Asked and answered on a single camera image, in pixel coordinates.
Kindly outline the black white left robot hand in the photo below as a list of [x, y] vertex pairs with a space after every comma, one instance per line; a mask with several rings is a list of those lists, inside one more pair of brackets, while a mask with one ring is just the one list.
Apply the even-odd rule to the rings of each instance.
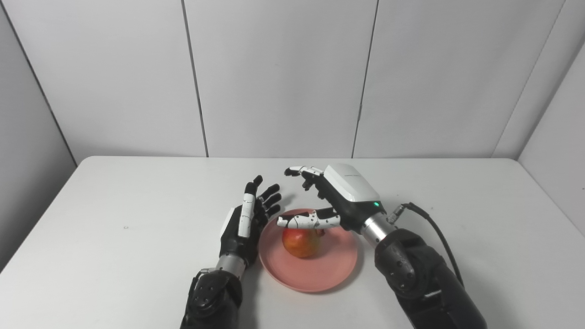
[[228, 216], [221, 235], [219, 256], [240, 257], [246, 267], [255, 263], [261, 233], [269, 221], [280, 212], [278, 202], [282, 199], [280, 185], [274, 184], [257, 195], [263, 177], [258, 175], [247, 183], [242, 200]]

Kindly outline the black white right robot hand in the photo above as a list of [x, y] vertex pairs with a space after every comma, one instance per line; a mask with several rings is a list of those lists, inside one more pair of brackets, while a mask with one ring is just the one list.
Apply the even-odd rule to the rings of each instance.
[[297, 215], [282, 214], [276, 221], [279, 227], [321, 230], [342, 227], [359, 233], [369, 218], [388, 213], [378, 192], [349, 164], [334, 163], [325, 170], [313, 166], [291, 166], [284, 174], [303, 177], [303, 188], [309, 190], [314, 186], [318, 190], [318, 198], [327, 200], [330, 207]]

